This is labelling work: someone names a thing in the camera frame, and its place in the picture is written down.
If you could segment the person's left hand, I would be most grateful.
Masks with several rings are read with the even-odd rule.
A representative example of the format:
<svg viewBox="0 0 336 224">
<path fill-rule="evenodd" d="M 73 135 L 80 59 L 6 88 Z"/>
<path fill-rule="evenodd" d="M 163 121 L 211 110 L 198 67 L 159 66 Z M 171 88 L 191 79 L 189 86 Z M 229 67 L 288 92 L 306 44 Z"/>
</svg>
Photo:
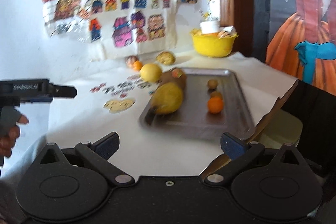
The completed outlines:
<svg viewBox="0 0 336 224">
<path fill-rule="evenodd" d="M 17 139 L 20 137 L 21 131 L 18 125 L 15 125 L 5 137 L 1 137 L 0 151 L 1 156 L 9 158 L 15 146 Z"/>
</svg>

